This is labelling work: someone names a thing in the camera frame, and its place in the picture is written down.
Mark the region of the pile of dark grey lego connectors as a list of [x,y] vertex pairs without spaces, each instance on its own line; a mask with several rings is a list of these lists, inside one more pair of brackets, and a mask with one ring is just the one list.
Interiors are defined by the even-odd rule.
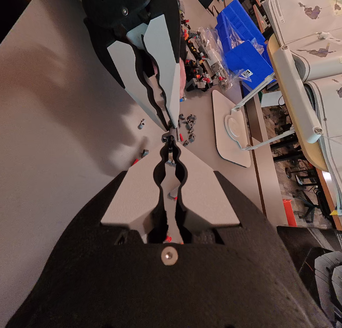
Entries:
[[179,140],[184,147],[187,147],[193,143],[196,139],[195,135],[195,124],[197,121],[196,115],[189,115],[186,117],[184,114],[179,114],[178,116],[178,133]]

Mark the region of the open instruction book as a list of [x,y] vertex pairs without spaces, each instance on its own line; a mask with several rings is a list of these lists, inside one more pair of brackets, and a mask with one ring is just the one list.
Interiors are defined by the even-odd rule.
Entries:
[[341,0],[263,2],[279,48],[268,52],[308,161],[331,175],[341,217]]

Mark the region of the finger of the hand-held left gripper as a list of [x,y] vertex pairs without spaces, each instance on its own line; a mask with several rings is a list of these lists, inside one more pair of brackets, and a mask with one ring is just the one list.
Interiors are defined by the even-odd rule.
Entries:
[[119,72],[126,92],[135,100],[150,119],[164,132],[168,131],[161,110],[157,110],[152,87],[146,81],[141,58],[135,55],[136,49],[130,44],[115,41],[108,48],[110,57]]
[[173,127],[176,128],[180,104],[180,64],[174,57],[164,15],[150,20],[142,43],[157,67],[157,82],[163,91],[165,109]]

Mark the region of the black office chair base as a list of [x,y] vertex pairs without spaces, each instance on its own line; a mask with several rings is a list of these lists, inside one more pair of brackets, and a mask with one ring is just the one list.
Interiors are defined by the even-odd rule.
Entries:
[[306,208],[305,213],[299,218],[304,219],[306,223],[313,223],[315,210],[319,209],[324,214],[327,209],[326,198],[316,169],[307,165],[302,169],[285,167],[284,170],[287,178],[294,180],[298,187],[293,198],[300,200]]

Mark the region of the partly built lego car model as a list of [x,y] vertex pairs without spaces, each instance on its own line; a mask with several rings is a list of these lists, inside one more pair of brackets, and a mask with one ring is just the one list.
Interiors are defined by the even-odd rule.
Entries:
[[184,66],[187,92],[208,91],[213,86],[229,87],[230,74],[223,61],[217,34],[210,28],[191,29],[189,20],[180,10],[181,47],[185,48]]

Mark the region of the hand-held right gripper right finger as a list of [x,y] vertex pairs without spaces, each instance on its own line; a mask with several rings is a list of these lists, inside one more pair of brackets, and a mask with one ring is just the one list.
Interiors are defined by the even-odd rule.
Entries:
[[239,226],[215,171],[178,143],[172,143],[172,152],[180,182],[175,220],[183,243],[191,243],[202,232]]

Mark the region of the blue plastic bin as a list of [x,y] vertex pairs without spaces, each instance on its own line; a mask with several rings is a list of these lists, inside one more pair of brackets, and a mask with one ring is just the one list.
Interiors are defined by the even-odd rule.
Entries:
[[255,48],[266,50],[265,38],[238,0],[233,0],[217,15],[216,31],[224,53],[249,41]]

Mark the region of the dark cardboard set box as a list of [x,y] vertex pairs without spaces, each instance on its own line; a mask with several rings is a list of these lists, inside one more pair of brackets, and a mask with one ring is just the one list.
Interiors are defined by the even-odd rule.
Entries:
[[342,326],[342,232],[277,227],[294,266],[333,327]]

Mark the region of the red storage bin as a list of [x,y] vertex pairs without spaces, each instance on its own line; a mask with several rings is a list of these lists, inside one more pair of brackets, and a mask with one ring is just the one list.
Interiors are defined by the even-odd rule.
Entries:
[[290,199],[283,199],[284,210],[286,214],[286,219],[288,222],[288,226],[297,227],[296,219],[294,216],[292,204]]

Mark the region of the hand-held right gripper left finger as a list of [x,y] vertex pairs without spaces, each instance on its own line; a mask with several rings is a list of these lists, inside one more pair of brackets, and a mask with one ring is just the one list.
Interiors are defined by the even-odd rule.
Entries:
[[161,184],[166,176],[166,161],[167,144],[160,144],[130,167],[101,224],[137,231],[147,237],[148,243],[163,243],[167,237],[167,215]]

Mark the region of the small black lego pin connector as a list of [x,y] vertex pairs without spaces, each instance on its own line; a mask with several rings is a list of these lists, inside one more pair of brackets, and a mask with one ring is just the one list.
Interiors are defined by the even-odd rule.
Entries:
[[161,136],[161,141],[168,147],[168,153],[173,154],[174,135],[170,132],[166,132]]

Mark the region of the plastic bag of lego parts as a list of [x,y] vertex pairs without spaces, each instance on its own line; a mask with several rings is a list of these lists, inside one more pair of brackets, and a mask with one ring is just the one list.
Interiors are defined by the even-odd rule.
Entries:
[[243,41],[231,30],[227,37],[231,39],[230,48],[224,52],[216,29],[201,27],[198,33],[200,53],[222,89],[232,87],[235,80],[254,89],[273,73],[263,57],[264,46],[258,44],[255,38]]

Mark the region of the person's left hand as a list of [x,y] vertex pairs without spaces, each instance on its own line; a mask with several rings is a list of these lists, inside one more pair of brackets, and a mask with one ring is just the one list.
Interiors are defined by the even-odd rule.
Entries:
[[179,60],[180,65],[180,99],[183,97],[185,86],[186,86],[186,72],[184,61],[180,58]]

